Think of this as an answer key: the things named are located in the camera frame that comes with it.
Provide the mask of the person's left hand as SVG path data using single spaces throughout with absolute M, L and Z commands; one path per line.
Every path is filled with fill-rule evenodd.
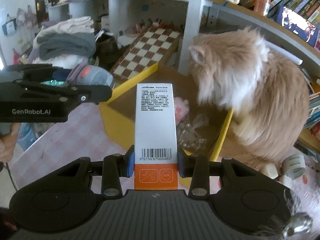
M 9 162 L 13 158 L 20 126 L 20 123 L 13 123 L 10 127 L 10 133 L 1 136 L 0 160 L 3 163 Z

